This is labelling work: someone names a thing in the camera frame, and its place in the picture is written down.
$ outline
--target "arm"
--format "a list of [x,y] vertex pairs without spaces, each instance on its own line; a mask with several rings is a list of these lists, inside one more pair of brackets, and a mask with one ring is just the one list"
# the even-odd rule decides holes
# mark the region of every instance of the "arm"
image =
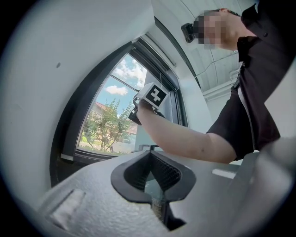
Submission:
[[139,103],[137,116],[152,140],[167,153],[221,163],[230,163],[236,158],[232,146],[221,136],[171,123],[143,102]]

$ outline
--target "tree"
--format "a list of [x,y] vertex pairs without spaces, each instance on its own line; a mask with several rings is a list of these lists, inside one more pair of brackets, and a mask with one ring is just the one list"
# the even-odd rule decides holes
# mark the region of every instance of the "tree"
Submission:
[[90,111],[83,131],[91,147],[94,140],[100,140],[100,150],[106,151],[123,136],[123,131],[129,129],[128,116],[132,108],[131,102],[120,115],[118,115],[119,103],[120,100],[116,103],[115,99],[110,104],[106,101],[102,114],[93,109]]

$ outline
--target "red roof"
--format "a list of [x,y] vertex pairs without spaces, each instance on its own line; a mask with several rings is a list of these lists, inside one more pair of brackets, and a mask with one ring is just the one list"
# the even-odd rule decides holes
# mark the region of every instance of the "red roof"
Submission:
[[138,128],[138,124],[136,124],[135,122],[129,120],[130,122],[130,127],[129,129],[126,130],[126,132],[130,132],[132,134],[137,134],[137,128]]
[[94,102],[97,106],[101,107],[103,110],[106,109],[106,106],[101,104],[101,103],[98,103],[98,102]]

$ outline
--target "white cloud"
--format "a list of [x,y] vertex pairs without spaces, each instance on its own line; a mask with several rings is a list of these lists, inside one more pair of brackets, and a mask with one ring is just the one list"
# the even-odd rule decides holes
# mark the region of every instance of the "white cloud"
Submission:
[[119,95],[126,95],[128,93],[128,90],[126,87],[117,87],[117,86],[106,87],[105,91],[109,92],[110,94],[119,94]]
[[144,86],[147,70],[135,59],[133,59],[132,62],[133,66],[130,68],[127,66],[126,60],[123,59],[114,70],[114,74],[123,81],[128,78],[137,79],[136,86],[142,89]]

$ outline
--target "sky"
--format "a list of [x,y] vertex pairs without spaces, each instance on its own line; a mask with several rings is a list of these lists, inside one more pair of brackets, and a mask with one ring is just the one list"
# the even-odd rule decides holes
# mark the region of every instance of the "sky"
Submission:
[[[112,74],[131,85],[133,88],[142,89],[144,86],[147,70],[130,55],[127,55],[114,69]],[[125,86],[121,82],[109,77],[101,89],[96,101],[105,105],[106,100],[110,103],[114,98],[120,100],[118,114],[120,115],[133,100],[136,91]]]

